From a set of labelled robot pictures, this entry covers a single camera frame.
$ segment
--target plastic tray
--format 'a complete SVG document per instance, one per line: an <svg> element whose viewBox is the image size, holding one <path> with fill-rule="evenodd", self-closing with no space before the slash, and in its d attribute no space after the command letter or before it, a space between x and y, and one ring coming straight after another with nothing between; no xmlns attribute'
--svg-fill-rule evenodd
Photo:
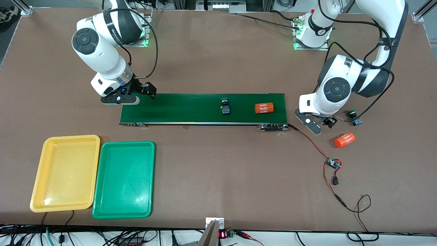
<svg viewBox="0 0 437 246"><path fill-rule="evenodd" d="M100 138L51 137L44 142L30 209L51 212L87 209L93 203Z"/></svg>
<svg viewBox="0 0 437 246"><path fill-rule="evenodd" d="M152 211L155 144L105 143L97 172L95 219L145 218Z"/></svg>

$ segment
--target brown tabletop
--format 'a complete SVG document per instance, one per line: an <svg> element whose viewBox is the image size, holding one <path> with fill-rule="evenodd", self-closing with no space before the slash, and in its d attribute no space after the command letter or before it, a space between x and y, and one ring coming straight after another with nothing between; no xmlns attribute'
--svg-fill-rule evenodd
<svg viewBox="0 0 437 246"><path fill-rule="evenodd" d="M71 48L76 22L95 13L42 8L21 19L0 70L0 223L40 223L43 214L31 212L29 203L47 138L96 134L102 143L156 143L152 214L95 220L87 209L76 211L71 224L202 228L205 217L224 217L227 227L241 229L362 230L326 187L323 156L294 130L118 125L121 108L100 102L90 85L95 72ZM272 13L254 15L287 24ZM310 134L293 113L299 95L312 92L325 52L295 51L289 29L222 12L165 11L154 26L160 56L149 81L158 92L285 93L289 122ZM356 57L376 44L373 27L335 26L332 40ZM152 68L153 39L150 44L129 49L138 76ZM435 233L437 66L423 25L410 18L392 70L395 83L364 124L338 123L310 136L343 161L334 189L347 205L371 196L371 208L361 215L369 230ZM361 112L372 100L353 95L343 109ZM333 139L347 132L356 141L335 148ZM56 212L45 222L63 224L69 216Z"/></svg>

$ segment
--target shoe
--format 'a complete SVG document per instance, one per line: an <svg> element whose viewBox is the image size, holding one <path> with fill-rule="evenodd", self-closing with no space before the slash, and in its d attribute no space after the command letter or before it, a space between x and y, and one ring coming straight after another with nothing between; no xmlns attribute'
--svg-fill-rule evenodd
<svg viewBox="0 0 437 246"><path fill-rule="evenodd" d="M4 32L9 27L20 19L21 12L16 6L10 8L0 7L0 32Z"/></svg>

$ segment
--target gray floor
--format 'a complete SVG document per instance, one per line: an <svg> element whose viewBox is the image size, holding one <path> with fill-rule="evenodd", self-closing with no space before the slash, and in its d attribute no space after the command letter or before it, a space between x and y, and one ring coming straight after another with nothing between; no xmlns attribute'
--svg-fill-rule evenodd
<svg viewBox="0 0 437 246"><path fill-rule="evenodd" d="M34 7L95 7L101 2L100 0L25 0L25 2ZM426 0L407 0L409 3L410 13L418 10ZM302 12L305 9L313 8L317 3L317 0L298 0L294 8L288 11ZM12 5L10 0L0 0L0 7L9 7ZM275 5L275 9L283 11L287 8ZM362 11L355 5L351 13L362 13ZM425 29L427 31L428 39L430 41L431 48L434 56L437 59L437 8L433 9L425 18ZM9 43L14 34L17 23L14 23L9 30L0 33L0 61L3 60Z"/></svg>

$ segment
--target green tray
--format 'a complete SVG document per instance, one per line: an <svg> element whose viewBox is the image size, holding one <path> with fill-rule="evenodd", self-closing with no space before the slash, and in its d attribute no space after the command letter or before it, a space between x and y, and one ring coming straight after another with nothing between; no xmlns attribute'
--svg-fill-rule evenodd
<svg viewBox="0 0 437 246"><path fill-rule="evenodd" d="M286 124L284 94L156 94L146 95L138 105L123 105L120 124L143 123L180 125ZM222 115L222 98L228 98L230 115ZM272 102L274 112L255 114L255 104Z"/></svg>
<svg viewBox="0 0 437 246"><path fill-rule="evenodd" d="M155 144L108 142L100 151L95 219L145 218L152 211Z"/></svg>

